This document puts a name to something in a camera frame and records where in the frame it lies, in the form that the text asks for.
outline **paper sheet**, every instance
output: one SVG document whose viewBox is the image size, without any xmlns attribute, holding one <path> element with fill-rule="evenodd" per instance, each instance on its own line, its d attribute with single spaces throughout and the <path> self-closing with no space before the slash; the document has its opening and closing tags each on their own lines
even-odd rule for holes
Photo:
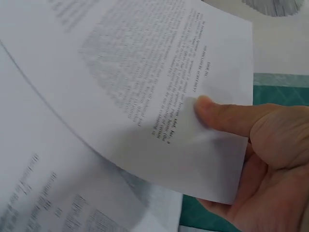
<svg viewBox="0 0 309 232">
<path fill-rule="evenodd" d="M 309 0 L 288 17 L 264 15 L 241 0 L 204 1 L 253 23 L 255 73 L 309 75 Z"/>
<path fill-rule="evenodd" d="M 0 76 L 0 232 L 177 231 L 181 194 L 125 173 L 84 145 L 1 46 Z"/>
<path fill-rule="evenodd" d="M 252 104 L 251 24 L 199 0 L 74 2 L 1 3 L 0 39 L 32 84 L 119 167 L 232 203 L 247 141 L 202 127 L 193 103 Z"/>
</svg>

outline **white paper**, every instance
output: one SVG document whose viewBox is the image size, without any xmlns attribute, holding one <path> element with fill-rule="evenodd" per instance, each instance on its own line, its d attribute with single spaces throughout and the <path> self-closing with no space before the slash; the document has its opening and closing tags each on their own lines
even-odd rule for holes
<svg viewBox="0 0 309 232">
<path fill-rule="evenodd" d="M 0 38 L 102 156 L 152 183 L 231 203 L 247 141 L 202 127 L 193 103 L 200 94 L 252 103 L 251 24 L 199 0 L 93 4 L 68 27 L 48 1 L 2 2 Z"/>
<path fill-rule="evenodd" d="M 84 145 L 1 46 L 0 76 L 1 232 L 177 231 L 181 194 L 126 174 Z"/>
<path fill-rule="evenodd" d="M 253 23 L 255 73 L 309 75 L 309 0 L 288 17 L 264 15 L 241 0 L 204 1 Z"/>
</svg>

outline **white surface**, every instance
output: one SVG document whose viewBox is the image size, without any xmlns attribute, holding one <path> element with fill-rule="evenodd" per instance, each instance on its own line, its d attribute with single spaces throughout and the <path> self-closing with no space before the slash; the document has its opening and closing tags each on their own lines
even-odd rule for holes
<svg viewBox="0 0 309 232">
<path fill-rule="evenodd" d="M 30 226 L 40 227 L 40 231 L 67 231 L 69 221 L 75 224 L 74 231 L 90 231 L 87 220 L 94 220 L 90 217 L 93 212 L 97 222 L 91 225 L 96 231 L 101 231 L 102 224 L 107 232 L 177 231 L 181 194 L 161 188 L 156 197 L 156 186 L 140 190 L 151 205 L 160 206 L 166 217 L 162 223 L 153 207 L 139 201 L 127 184 L 132 177 L 124 180 L 119 168 L 64 126 L 2 46 L 0 76 L 1 231 L 27 231 Z M 164 204 L 160 202 L 163 196 L 169 198 Z"/>
<path fill-rule="evenodd" d="M 255 73 L 309 75 L 309 0 L 288 17 L 266 16 L 241 0 L 204 1 L 253 23 Z"/>
<path fill-rule="evenodd" d="M 247 141 L 203 128 L 194 115 L 193 102 L 198 95 L 207 94 L 221 103 L 252 104 L 251 24 L 199 0 L 184 1 L 184 17 L 176 39 L 165 64 L 161 66 L 162 72 L 143 122 L 138 126 L 106 95 L 77 52 L 102 14 L 113 7 L 111 4 L 121 2 L 99 1 L 70 33 L 63 32 L 67 29 L 60 26 L 55 13 L 45 2 L 1 2 L 0 38 L 47 102 L 101 155 L 152 183 L 199 198 L 232 203 Z M 127 2 L 148 3 L 143 0 Z M 151 3 L 158 6 L 164 2 L 156 0 Z M 167 78 L 169 66 L 191 9 L 203 13 L 205 25 L 191 75 L 187 76 L 188 92 L 177 118 L 178 126 L 169 139 L 170 144 L 167 144 L 152 136 L 152 131 L 170 81 Z M 148 14 L 153 13 L 150 8 L 148 10 Z M 119 22 L 109 23 L 112 28 Z M 136 25 L 144 26 L 141 22 L 136 22 Z M 98 30 L 104 30 L 104 27 L 98 25 Z M 204 46 L 207 46 L 207 52 L 195 86 Z M 99 75 L 103 79 L 106 77 L 101 73 Z"/>
</svg>

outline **finger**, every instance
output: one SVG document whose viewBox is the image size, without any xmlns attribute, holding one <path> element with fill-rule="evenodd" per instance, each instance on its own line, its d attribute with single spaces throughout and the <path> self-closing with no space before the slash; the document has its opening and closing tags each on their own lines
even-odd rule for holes
<svg viewBox="0 0 309 232">
<path fill-rule="evenodd" d="M 200 96 L 195 111 L 200 120 L 218 131 L 249 137 L 252 126 L 265 115 L 279 109 L 280 105 L 257 106 L 220 105 L 206 96 Z"/>
<path fill-rule="evenodd" d="M 197 198 L 197 200 L 200 202 L 202 206 L 204 206 L 205 209 L 207 209 L 211 213 L 216 214 L 224 219 L 227 219 L 228 211 L 231 208 L 230 205 L 218 202 L 211 202 L 199 198 Z"/>
</svg>

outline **stack of papers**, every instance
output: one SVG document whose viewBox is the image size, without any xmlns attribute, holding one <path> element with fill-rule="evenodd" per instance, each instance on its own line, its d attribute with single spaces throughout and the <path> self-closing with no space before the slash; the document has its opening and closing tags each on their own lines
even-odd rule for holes
<svg viewBox="0 0 309 232">
<path fill-rule="evenodd" d="M 249 22 L 199 0 L 11 0 L 0 42 L 0 231 L 176 231 L 180 193 L 232 203 L 247 140 L 193 104 L 252 104 Z"/>
</svg>

